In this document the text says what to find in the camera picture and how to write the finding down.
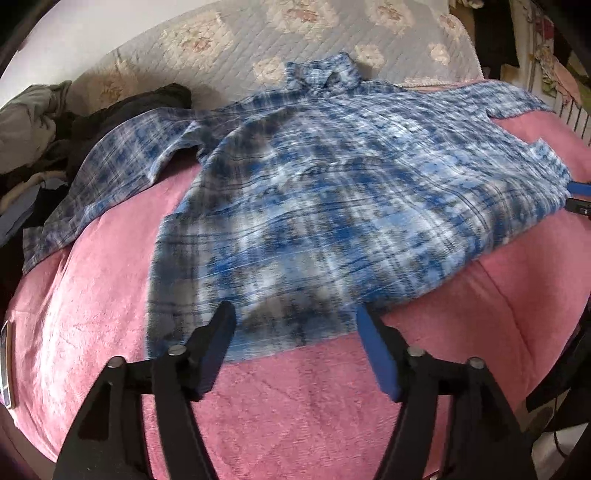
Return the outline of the blue plaid flannel shirt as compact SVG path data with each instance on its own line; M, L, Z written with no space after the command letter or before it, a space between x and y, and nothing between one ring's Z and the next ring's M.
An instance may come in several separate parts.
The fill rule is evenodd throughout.
M24 232L24 269L194 149L200 170L155 241L147 354L225 300L238 317L231 361L339 337L360 305L417 299L565 206L560 157L500 126L544 109L499 81L421 93L363 79L345 53L290 62L279 88L211 111L156 108L108 132Z

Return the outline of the white booklet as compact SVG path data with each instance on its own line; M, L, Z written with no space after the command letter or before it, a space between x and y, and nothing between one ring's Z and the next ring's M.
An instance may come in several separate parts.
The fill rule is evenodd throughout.
M6 321L1 329L1 403L7 409L16 406L13 380L13 323Z

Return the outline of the floral hanging fabric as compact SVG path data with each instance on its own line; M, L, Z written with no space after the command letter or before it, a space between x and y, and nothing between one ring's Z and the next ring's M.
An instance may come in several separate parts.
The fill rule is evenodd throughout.
M590 78L575 54L563 65L555 55L557 29L532 1L512 1L520 68L506 79L540 97L586 144L590 142Z

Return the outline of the pink fleece blanket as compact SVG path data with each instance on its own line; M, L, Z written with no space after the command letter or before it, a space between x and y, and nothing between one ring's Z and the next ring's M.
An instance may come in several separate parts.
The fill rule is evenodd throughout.
M158 108L109 132L109 146L152 146L164 172L35 266L11 300L11 416L50 459L107 360L144 356L156 232L198 176L187 146L196 128L193 111ZM559 212L387 322L437 356L483 357L518 406L558 360L589 295L590 224ZM352 333L226 364L195 412L224 479L367 479L399 408Z

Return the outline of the blue folded garment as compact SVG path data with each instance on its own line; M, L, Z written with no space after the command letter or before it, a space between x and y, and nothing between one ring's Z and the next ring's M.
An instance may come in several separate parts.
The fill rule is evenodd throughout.
M41 190L55 191L60 187L67 187L67 183L59 178L50 178L27 187L23 193L18 195L1 214L1 246L14 237L33 214L39 192Z

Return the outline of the black puffer jacket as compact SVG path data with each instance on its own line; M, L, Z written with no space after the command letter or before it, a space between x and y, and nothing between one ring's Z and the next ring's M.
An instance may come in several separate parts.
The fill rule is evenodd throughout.
M66 176L71 183L93 146L108 132L125 121L156 108L190 109L191 92L186 87L171 83L123 99L86 117L76 118L71 126L70 147Z

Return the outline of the grey crumpled garment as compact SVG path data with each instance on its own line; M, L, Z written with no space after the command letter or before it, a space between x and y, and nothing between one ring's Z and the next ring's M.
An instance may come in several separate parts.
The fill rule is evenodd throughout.
M32 165L55 139L71 84L31 85L1 108L2 174Z

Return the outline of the grey floral quilted mattress pad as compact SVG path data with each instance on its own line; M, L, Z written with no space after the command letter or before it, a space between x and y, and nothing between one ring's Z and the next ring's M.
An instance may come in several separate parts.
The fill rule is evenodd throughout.
M365 79L407 88L483 74L455 16L418 1L218 1L163 22L109 52L70 87L90 114L178 83L213 109L287 78L287 63L346 52Z

